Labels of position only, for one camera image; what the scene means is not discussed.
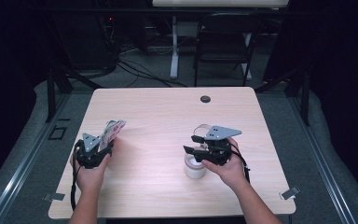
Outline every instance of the chair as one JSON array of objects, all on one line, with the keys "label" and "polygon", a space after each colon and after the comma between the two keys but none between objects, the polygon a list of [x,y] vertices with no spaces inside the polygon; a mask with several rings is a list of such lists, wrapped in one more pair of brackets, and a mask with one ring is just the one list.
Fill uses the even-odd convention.
[{"label": "chair", "polygon": [[254,51],[255,38],[263,22],[255,15],[240,13],[214,13],[200,19],[193,68],[194,86],[197,87],[199,62],[247,63],[242,86],[246,84]]}]

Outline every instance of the forearm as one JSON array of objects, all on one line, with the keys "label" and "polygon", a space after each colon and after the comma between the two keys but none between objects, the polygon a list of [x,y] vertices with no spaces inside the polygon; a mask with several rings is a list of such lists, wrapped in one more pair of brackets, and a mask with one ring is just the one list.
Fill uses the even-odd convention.
[{"label": "forearm", "polygon": [[243,181],[243,183],[232,189],[240,201],[247,224],[281,223],[249,183]]},{"label": "forearm", "polygon": [[98,198],[97,192],[82,192],[69,223],[97,223]]}]

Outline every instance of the hand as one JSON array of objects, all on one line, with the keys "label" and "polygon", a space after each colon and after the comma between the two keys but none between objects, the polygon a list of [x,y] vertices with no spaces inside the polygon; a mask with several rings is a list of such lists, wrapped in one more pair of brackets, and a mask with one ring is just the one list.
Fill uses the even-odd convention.
[{"label": "hand", "polygon": [[[231,147],[232,150],[237,151],[238,143],[229,137],[228,142],[235,147]],[[222,181],[227,184],[231,189],[235,190],[239,185],[243,185],[243,182],[247,182],[244,172],[243,163],[238,156],[232,154],[230,160],[223,166],[215,165],[210,161],[203,160],[202,164],[210,171],[220,176]]]},{"label": "hand", "polygon": [[[80,170],[77,173],[76,183],[82,191],[82,194],[85,192],[99,193],[101,191],[101,187],[103,185],[103,174],[109,161],[110,155],[106,154],[98,167],[94,169],[80,167]],[[76,161],[76,170],[78,170],[79,166],[79,163]]]}]

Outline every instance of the table top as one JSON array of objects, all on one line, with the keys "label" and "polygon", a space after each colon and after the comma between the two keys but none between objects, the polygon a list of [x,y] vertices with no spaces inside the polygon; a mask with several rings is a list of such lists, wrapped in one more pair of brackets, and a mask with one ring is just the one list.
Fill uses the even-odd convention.
[{"label": "table top", "polygon": [[288,0],[153,0],[154,7],[286,7]]},{"label": "table top", "polygon": [[[203,103],[203,95],[211,102]],[[241,130],[233,138],[251,169],[256,192],[274,214],[296,210],[293,199],[280,198],[289,187],[251,88],[98,89],[76,141],[82,133],[102,134],[111,119],[127,124],[115,140],[104,174],[98,217],[241,216],[238,199],[218,175],[207,171],[201,179],[191,179],[185,174],[183,146],[196,146],[190,136],[201,124]],[[51,218],[72,215],[71,185],[68,162],[56,191],[65,197],[52,202]]]}]

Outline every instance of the gray floor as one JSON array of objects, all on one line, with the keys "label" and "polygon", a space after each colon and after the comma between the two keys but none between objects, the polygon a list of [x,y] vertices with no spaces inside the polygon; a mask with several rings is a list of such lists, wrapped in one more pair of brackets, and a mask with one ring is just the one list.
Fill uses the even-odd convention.
[{"label": "gray floor", "polygon": [[[139,50],[129,50],[121,54],[120,59],[141,71],[146,72],[146,68],[155,76],[172,81],[169,79],[171,52],[166,47],[169,45],[168,42],[160,42],[150,48],[147,56]],[[256,88],[262,84],[261,78],[272,46],[273,36],[259,38],[251,66],[252,80],[247,83],[248,86]],[[179,78],[175,81],[187,86],[193,83],[193,50],[191,40],[182,42]],[[238,81],[241,71],[233,72],[232,66],[209,64],[203,65],[200,71],[204,77],[220,76],[218,79],[201,80],[200,85],[241,84]],[[222,79],[222,76],[237,80]],[[106,88],[166,87],[161,81],[130,75],[120,67],[107,76],[92,80]],[[70,95],[57,94],[59,111],[50,123],[45,123],[48,115],[46,83],[35,88],[38,98],[33,114],[0,171],[0,223],[66,223],[66,220],[48,217],[49,202],[42,198],[57,188],[92,94],[91,89],[81,82],[73,79],[71,82],[74,92]],[[282,83],[269,92],[259,93],[257,98],[289,186],[298,186],[301,190],[295,199],[293,223],[358,223],[358,185],[331,146],[318,98],[314,94],[310,97],[310,126],[306,127],[298,117],[298,100],[286,98],[282,93],[284,86],[285,83]],[[48,140],[54,127],[66,128],[61,140]],[[10,180],[21,181],[10,188]],[[280,216],[280,219],[284,223],[289,222],[287,216]],[[127,222],[116,220],[116,223]]]}]

